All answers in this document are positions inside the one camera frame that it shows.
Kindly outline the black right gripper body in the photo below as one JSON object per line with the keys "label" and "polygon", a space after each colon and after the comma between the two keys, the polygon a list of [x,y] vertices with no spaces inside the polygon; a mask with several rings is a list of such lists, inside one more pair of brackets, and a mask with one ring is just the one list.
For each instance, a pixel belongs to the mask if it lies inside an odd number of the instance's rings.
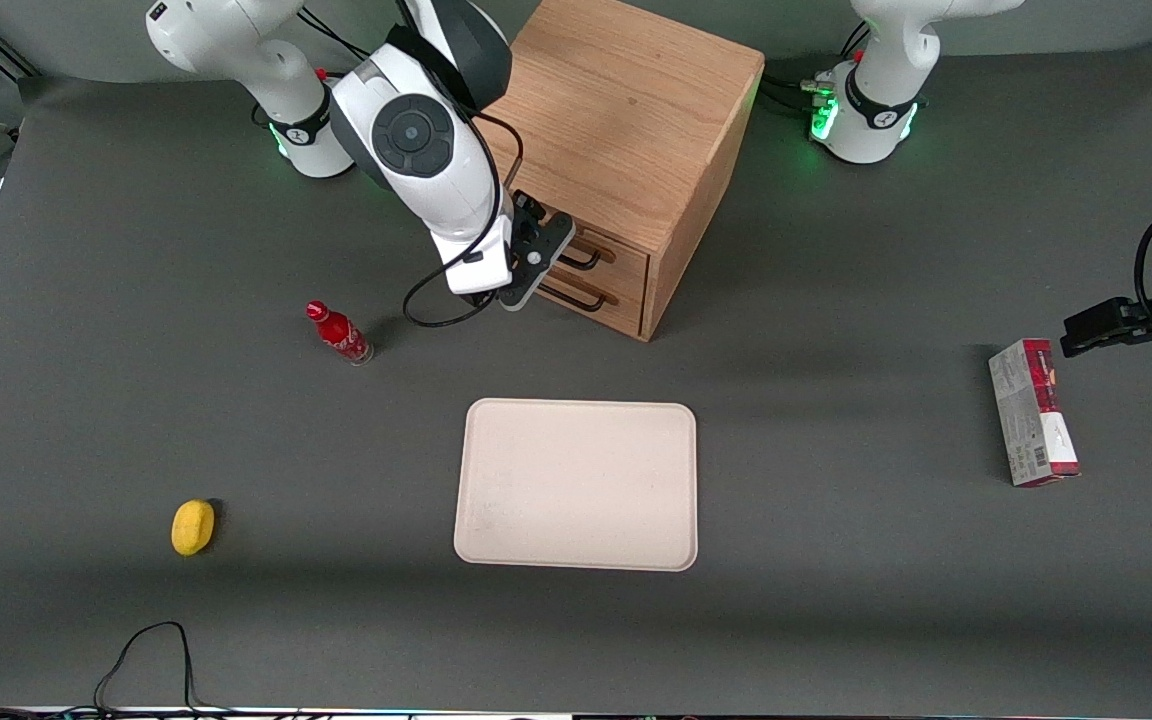
{"label": "black right gripper body", "polygon": [[570,214],[556,213],[547,222],[540,222],[526,213],[517,213],[508,251],[513,263],[511,279],[498,290],[499,305],[507,311],[521,310],[575,234],[576,223]]}

